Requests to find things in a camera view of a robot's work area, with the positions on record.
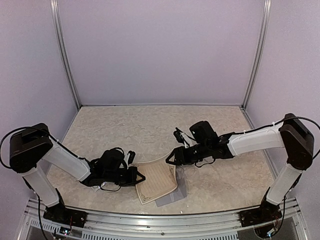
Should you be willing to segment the beige letter paper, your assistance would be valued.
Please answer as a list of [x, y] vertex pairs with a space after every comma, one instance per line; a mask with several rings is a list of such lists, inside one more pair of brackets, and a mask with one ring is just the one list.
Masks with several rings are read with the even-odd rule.
[[162, 198], [177, 189], [176, 166], [166, 163], [166, 158], [169, 155], [167, 153], [155, 160], [133, 164], [145, 176], [144, 181], [135, 185], [142, 205]]

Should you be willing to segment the grey envelope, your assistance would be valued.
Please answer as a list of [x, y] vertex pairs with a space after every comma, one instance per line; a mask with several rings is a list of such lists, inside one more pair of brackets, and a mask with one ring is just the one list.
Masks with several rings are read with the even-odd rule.
[[155, 200], [157, 207], [163, 207], [171, 203], [180, 201], [187, 197], [187, 185], [185, 181], [185, 172], [182, 167], [175, 169], [177, 188], [171, 193]]

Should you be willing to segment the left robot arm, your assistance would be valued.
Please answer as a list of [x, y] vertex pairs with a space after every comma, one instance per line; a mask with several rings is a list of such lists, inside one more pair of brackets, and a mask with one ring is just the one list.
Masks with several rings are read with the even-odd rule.
[[22, 176], [44, 205], [50, 208], [50, 214], [61, 223], [70, 218], [70, 211], [62, 205], [62, 198], [47, 179], [40, 161], [56, 166], [86, 187], [100, 190], [105, 183], [123, 188], [146, 180], [132, 165], [135, 152], [125, 153], [122, 148], [114, 147], [99, 158], [87, 160], [54, 138], [44, 123], [19, 127], [9, 132], [7, 137], [10, 138], [9, 169]]

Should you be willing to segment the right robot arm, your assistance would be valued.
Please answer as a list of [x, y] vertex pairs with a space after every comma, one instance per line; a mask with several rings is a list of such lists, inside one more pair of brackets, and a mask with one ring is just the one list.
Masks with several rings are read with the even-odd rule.
[[183, 145], [174, 148], [165, 161], [174, 166], [195, 165], [205, 158], [226, 160], [245, 153], [284, 148], [286, 163], [265, 193], [265, 203], [255, 212], [260, 222], [266, 222], [275, 214], [275, 206], [281, 203], [319, 155], [314, 151], [315, 138], [303, 120], [304, 117], [287, 113], [277, 122], [222, 135], [218, 135], [208, 121], [199, 121], [189, 128], [191, 140], [196, 142], [194, 145], [188, 142], [189, 136], [183, 131], [175, 130], [174, 136]]

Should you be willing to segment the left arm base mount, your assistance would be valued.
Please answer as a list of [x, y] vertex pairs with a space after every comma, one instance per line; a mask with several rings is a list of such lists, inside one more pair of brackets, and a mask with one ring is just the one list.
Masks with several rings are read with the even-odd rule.
[[70, 227], [83, 228], [88, 213], [82, 210], [67, 208], [58, 189], [58, 203], [51, 207], [45, 207], [43, 218], [52, 222], [69, 225]]

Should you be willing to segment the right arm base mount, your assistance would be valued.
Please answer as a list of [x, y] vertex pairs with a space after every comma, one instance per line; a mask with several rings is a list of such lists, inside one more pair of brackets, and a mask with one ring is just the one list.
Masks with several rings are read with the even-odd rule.
[[259, 207], [239, 212], [240, 223], [243, 228], [274, 221], [282, 217], [280, 205], [268, 202], [266, 194], [262, 198]]

